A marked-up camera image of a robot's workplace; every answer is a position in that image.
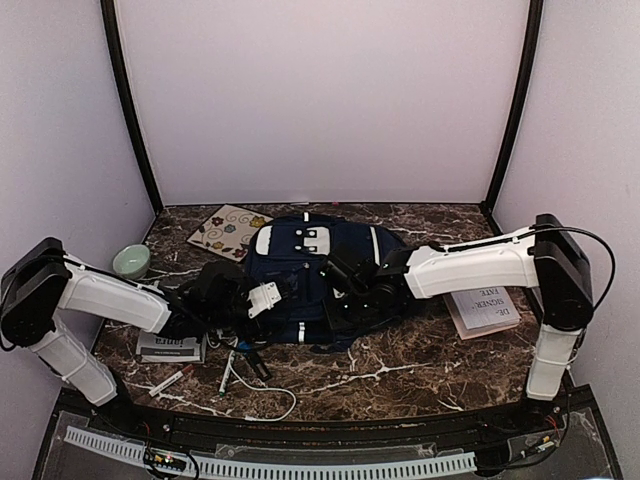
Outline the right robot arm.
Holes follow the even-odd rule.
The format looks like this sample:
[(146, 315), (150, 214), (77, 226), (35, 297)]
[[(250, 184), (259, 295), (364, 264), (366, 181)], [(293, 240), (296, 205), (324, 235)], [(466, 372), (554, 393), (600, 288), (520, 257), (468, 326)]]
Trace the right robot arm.
[(321, 262), (319, 275), (339, 294), (339, 316), (354, 324), (390, 317), (414, 301), (458, 293), (473, 294), (495, 315), (497, 291), (538, 291), (542, 318), (534, 356), (509, 420), (517, 432), (530, 434), (552, 414), (565, 373), (606, 297), (593, 292), (591, 263), (577, 236), (612, 250), (600, 236), (540, 214), (533, 225), (511, 233), (403, 247), (378, 261), (338, 245)]

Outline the navy blue student backpack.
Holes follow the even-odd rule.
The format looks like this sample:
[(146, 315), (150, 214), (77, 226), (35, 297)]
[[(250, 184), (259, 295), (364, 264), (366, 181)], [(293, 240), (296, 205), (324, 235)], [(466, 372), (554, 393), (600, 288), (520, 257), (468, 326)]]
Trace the navy blue student backpack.
[[(338, 350), (356, 338), (399, 321), (411, 297), (401, 286), (374, 288), (373, 278), (388, 255), (406, 248), (394, 232), (340, 217), (297, 214), (276, 218), (261, 227), (249, 244), (246, 274), (257, 283), (277, 282), (288, 294), (256, 319), (273, 332), (275, 344), (315, 344)], [(349, 275), (349, 290), (332, 289), (319, 274), (329, 256)], [(375, 322), (346, 332), (329, 329), (324, 309), (328, 297), (359, 296), (372, 303)]]

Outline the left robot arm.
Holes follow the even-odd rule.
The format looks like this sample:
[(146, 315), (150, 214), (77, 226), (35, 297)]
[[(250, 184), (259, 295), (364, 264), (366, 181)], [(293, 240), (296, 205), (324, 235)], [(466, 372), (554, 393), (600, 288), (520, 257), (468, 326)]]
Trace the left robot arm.
[(115, 320), (161, 338), (202, 338), (246, 326), (285, 298), (275, 282), (258, 284), (228, 263), (208, 263), (175, 290), (143, 285), (89, 266), (60, 240), (37, 244), (1, 278), (1, 347), (30, 350), (62, 380), (102, 408), (120, 436), (141, 427), (140, 412), (111, 370), (76, 339), (61, 311)]

